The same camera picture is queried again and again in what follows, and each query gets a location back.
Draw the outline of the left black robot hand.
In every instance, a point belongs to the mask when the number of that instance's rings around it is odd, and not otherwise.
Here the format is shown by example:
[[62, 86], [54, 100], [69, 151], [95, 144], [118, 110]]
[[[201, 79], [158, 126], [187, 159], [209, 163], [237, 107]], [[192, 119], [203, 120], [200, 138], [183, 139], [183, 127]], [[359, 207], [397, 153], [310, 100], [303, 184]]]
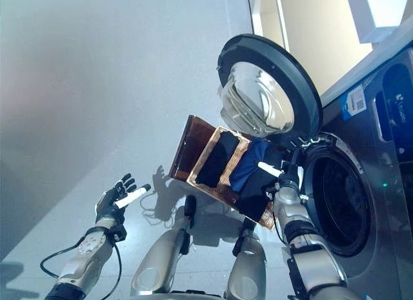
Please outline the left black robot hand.
[[122, 225], [125, 221], [127, 206], [138, 200], [150, 189], [150, 184], [137, 186], [136, 180], [130, 173], [124, 175], [111, 189], [104, 192], [96, 203], [96, 222], [101, 219], [113, 219], [116, 225]]

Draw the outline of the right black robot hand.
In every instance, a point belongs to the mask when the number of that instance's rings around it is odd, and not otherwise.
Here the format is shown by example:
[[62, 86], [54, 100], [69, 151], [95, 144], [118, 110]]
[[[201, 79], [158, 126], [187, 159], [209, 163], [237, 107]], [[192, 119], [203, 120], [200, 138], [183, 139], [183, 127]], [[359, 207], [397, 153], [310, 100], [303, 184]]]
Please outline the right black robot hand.
[[265, 162], [258, 162], [257, 166], [268, 174], [277, 178], [280, 186], [291, 186], [301, 188], [303, 181], [303, 168], [283, 161], [281, 168], [277, 169]]

